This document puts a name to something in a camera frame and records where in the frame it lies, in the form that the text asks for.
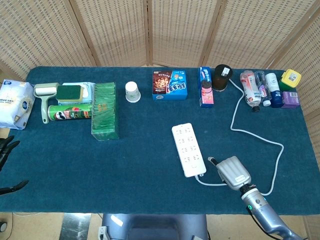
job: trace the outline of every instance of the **green sponge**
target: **green sponge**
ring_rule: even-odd
[[[60,103],[80,103],[84,95],[84,88],[80,85],[59,85],[55,98]]]

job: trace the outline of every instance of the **lint roller handle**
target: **lint roller handle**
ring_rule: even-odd
[[[44,124],[49,123],[49,116],[48,116],[48,98],[44,98],[41,101],[41,116],[42,121]]]

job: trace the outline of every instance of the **white power strip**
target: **white power strip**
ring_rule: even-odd
[[[173,126],[172,134],[184,175],[189,178],[204,174],[207,169],[191,123]]]

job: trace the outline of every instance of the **robotic arm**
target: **robotic arm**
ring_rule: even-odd
[[[0,171],[5,165],[11,151],[20,143],[20,141],[14,141],[13,143],[9,144],[13,139],[14,136],[10,136],[8,138],[0,138]],[[28,182],[28,180],[24,180],[15,186],[0,188],[0,195],[16,192],[27,185]]]
[[[249,172],[236,156],[222,162],[217,162],[213,157],[209,157],[208,160],[216,166],[223,182],[233,190],[240,190],[241,199],[247,209],[255,216],[266,233],[279,235],[283,240],[303,240],[282,221],[256,186],[251,184]]]

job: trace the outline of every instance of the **blue felt tablecloth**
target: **blue felt tablecloth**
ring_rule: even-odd
[[[160,67],[36,67],[27,81],[116,82],[119,140],[97,141],[91,120],[62,120],[43,124],[41,100],[36,99],[25,130],[11,130],[20,145],[0,174],[0,187],[22,180],[20,191],[0,196],[2,212],[90,213],[246,213],[240,192],[229,187],[200,185],[186,178],[172,136],[172,126],[191,123],[202,156],[218,161],[237,156],[252,183],[266,193],[280,147],[250,135],[230,131],[241,93],[231,84],[214,92],[214,107],[200,108],[198,69],[186,70],[188,96],[181,101],[152,100],[152,73]],[[242,69],[232,79],[239,86]],[[279,78],[283,71],[274,70]],[[125,98],[125,83],[135,81],[138,103]],[[320,213],[320,173],[301,108],[261,107],[241,101],[235,128],[246,129],[284,144],[273,193],[267,197],[279,214]],[[205,161],[202,181],[219,183],[217,170]]]

